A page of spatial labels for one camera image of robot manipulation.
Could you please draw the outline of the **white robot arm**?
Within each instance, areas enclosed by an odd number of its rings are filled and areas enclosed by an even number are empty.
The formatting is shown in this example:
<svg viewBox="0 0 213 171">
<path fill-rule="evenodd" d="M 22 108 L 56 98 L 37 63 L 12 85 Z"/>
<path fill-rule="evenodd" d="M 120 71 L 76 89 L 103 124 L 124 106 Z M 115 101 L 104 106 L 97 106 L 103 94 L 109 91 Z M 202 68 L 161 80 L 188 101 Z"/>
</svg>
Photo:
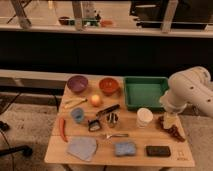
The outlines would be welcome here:
<svg viewBox="0 0 213 171">
<path fill-rule="evenodd" d="M 192 67 L 172 74 L 168 79 L 169 89 L 159 99 L 166 111 L 163 115 L 163 128 L 171 128 L 177 115 L 185 110 L 188 103 L 207 116 L 213 117 L 211 84 L 211 75 L 204 67 Z"/>
</svg>

